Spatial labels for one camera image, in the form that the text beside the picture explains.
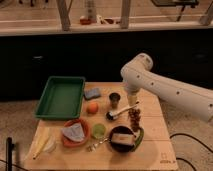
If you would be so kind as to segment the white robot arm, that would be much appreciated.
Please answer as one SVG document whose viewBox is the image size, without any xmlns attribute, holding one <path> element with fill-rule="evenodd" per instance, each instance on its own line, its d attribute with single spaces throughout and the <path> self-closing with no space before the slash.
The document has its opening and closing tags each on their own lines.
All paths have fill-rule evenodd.
<svg viewBox="0 0 213 171">
<path fill-rule="evenodd" d="M 213 124 L 213 90 L 152 73 L 152 67 L 153 60 L 146 53 L 138 54 L 122 67 L 121 76 L 129 104 L 136 103 L 137 93 L 143 88 Z"/>
</svg>

